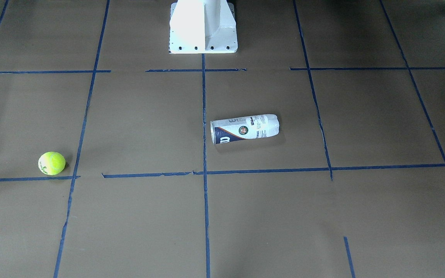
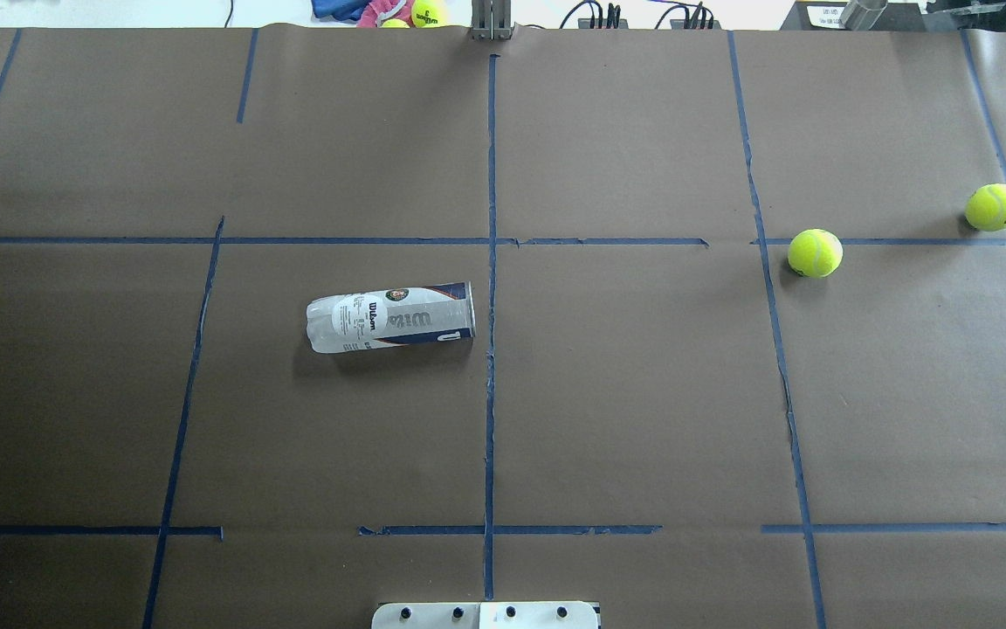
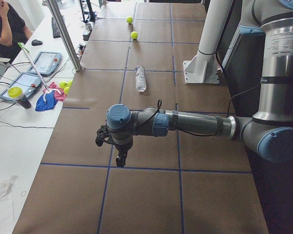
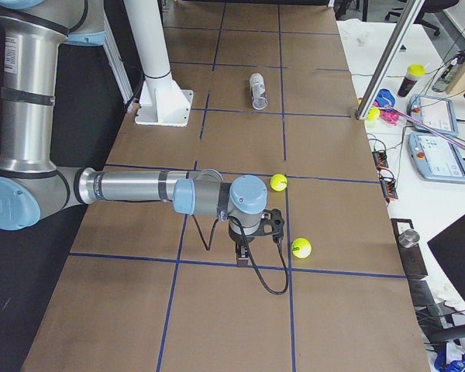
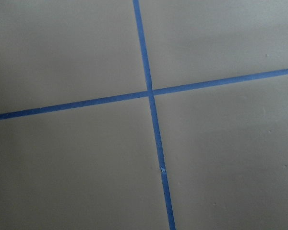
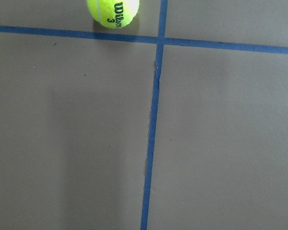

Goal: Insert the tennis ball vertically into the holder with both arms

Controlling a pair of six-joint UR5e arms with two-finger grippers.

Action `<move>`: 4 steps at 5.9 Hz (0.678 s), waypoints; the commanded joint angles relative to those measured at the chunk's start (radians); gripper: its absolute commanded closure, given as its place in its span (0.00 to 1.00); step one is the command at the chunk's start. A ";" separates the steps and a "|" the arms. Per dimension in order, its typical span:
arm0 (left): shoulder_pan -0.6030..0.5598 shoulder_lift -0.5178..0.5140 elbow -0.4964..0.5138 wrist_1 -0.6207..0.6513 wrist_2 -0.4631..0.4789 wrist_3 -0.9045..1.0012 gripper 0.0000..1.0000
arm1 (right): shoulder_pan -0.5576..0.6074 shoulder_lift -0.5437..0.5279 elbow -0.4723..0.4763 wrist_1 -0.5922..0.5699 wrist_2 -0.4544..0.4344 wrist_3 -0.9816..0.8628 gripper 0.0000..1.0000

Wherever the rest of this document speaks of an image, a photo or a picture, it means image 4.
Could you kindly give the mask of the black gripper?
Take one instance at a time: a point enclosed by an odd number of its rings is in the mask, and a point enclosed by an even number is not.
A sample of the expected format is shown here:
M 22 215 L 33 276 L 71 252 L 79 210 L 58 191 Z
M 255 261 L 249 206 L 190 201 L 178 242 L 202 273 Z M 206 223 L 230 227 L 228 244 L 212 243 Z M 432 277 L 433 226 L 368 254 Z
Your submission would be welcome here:
M 250 261 L 249 244 L 255 240 L 255 237 L 242 234 L 239 227 L 232 225 L 229 225 L 229 237 L 235 243 L 236 266 L 247 267 Z

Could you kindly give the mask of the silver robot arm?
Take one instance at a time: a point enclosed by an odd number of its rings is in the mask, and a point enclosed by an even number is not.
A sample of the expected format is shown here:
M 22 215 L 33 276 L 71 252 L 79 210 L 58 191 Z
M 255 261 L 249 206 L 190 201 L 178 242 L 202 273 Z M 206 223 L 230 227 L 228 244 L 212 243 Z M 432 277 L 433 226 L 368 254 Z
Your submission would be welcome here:
M 5 30 L 0 147 L 0 229 L 19 230 L 74 205 L 97 201 L 169 202 L 186 215 L 229 224 L 236 259 L 253 262 L 249 244 L 264 234 L 267 188 L 243 175 L 225 182 L 202 171 L 96 171 L 50 159 L 58 49 L 105 41 L 101 1 L 0 1 Z

